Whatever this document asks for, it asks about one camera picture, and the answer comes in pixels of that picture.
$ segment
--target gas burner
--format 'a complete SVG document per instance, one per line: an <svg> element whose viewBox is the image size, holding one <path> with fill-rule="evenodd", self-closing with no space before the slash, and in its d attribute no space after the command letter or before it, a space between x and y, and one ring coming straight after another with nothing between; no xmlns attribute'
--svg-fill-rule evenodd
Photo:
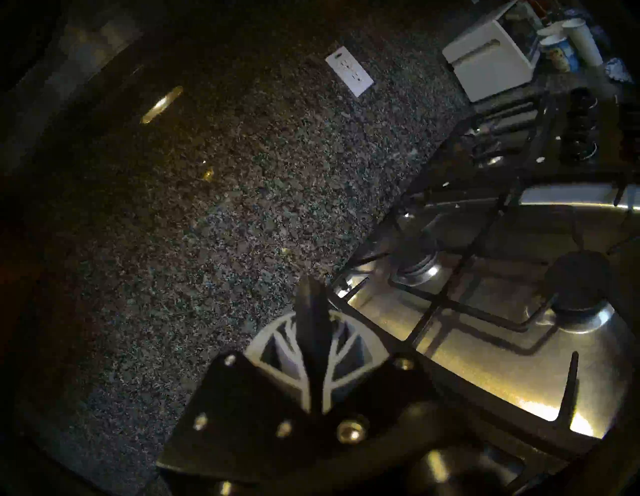
<svg viewBox="0 0 640 496"><path fill-rule="evenodd" d="M491 154L500 150L502 143L500 140L485 140L481 141L473 147L471 150L471 156L474 159L483 157L487 154Z"/></svg>
<svg viewBox="0 0 640 496"><path fill-rule="evenodd" d="M596 117L582 110L571 110L566 118L567 128L571 131L592 131L597 126Z"/></svg>
<svg viewBox="0 0 640 496"><path fill-rule="evenodd" d="M418 236L405 239L392 255L397 267L394 279L407 286L419 286L440 271L437 258L438 241L429 231L423 230Z"/></svg>
<svg viewBox="0 0 640 496"><path fill-rule="evenodd" d="M581 162L590 159L598 151L598 145L584 133L572 132L562 138L562 153L567 158Z"/></svg>
<svg viewBox="0 0 640 496"><path fill-rule="evenodd" d="M544 293L550 298L555 324L563 330L584 333L596 330L614 314L605 299L611 267L602 253L582 250L558 258L547 270Z"/></svg>
<svg viewBox="0 0 640 496"><path fill-rule="evenodd" d="M598 106L598 99L587 88L576 88L569 93L571 110L587 111Z"/></svg>

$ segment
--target white 3d-printed part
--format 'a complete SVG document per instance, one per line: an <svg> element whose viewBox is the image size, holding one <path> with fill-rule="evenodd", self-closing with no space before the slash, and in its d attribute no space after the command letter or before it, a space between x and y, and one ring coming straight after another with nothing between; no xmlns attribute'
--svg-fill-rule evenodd
<svg viewBox="0 0 640 496"><path fill-rule="evenodd" d="M373 79L345 47L338 48L325 60L356 98L373 84Z"/></svg>
<svg viewBox="0 0 640 496"><path fill-rule="evenodd" d="M388 357L376 334L360 321L329 310L333 337L324 373L322 412L327 413ZM256 334L244 355L305 411L311 393L302 352L296 339L295 313L275 319Z"/></svg>

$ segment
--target gas stove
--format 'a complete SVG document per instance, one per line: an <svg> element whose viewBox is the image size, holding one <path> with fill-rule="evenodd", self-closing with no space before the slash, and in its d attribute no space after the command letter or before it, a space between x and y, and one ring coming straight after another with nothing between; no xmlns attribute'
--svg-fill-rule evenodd
<svg viewBox="0 0 640 496"><path fill-rule="evenodd" d="M337 310L522 463L508 490L593 448L629 388L637 110L578 88L465 120L335 278Z"/></svg>

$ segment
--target stainless steel cooktop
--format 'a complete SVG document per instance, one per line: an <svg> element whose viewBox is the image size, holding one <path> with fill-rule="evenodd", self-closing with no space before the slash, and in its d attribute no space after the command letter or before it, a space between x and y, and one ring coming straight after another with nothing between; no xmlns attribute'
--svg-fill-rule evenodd
<svg viewBox="0 0 640 496"><path fill-rule="evenodd" d="M537 108L540 124L548 117ZM536 119L531 106L524 110ZM555 134L557 120L544 126ZM540 138L538 150L553 139ZM469 163L482 168L498 156L505 154L492 150ZM588 158L593 170L597 156ZM640 200L635 184L571 172L529 187L514 175L502 199L491 182L479 181L476 195L453 184L445 194L445 182L431 201L390 214L341 274L337 294L435 363L549 421L577 352L571 430L602 438L632 375Z"/></svg>

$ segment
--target black burner cap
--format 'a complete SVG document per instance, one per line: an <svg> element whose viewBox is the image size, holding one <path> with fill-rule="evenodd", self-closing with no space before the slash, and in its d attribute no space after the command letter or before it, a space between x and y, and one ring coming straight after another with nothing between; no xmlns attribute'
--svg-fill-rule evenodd
<svg viewBox="0 0 640 496"><path fill-rule="evenodd" d="M394 254L398 273L410 274L431 262L438 253L438 241L429 231L422 231L411 239L405 239L403 245Z"/></svg>
<svg viewBox="0 0 640 496"><path fill-rule="evenodd" d="M591 131L596 128L597 121L593 114L583 110L567 112L567 128L572 131Z"/></svg>
<svg viewBox="0 0 640 496"><path fill-rule="evenodd" d="M565 157L583 161L594 156L598 145L587 134L571 132L562 138L561 152Z"/></svg>
<svg viewBox="0 0 640 496"><path fill-rule="evenodd" d="M588 88L576 88L569 93L571 110L589 110L596 108L598 99Z"/></svg>
<svg viewBox="0 0 640 496"><path fill-rule="evenodd" d="M607 304L605 298L611 280L607 258L598 252L583 250L558 258L547 270L545 296L557 293L552 305L558 314L590 315Z"/></svg>

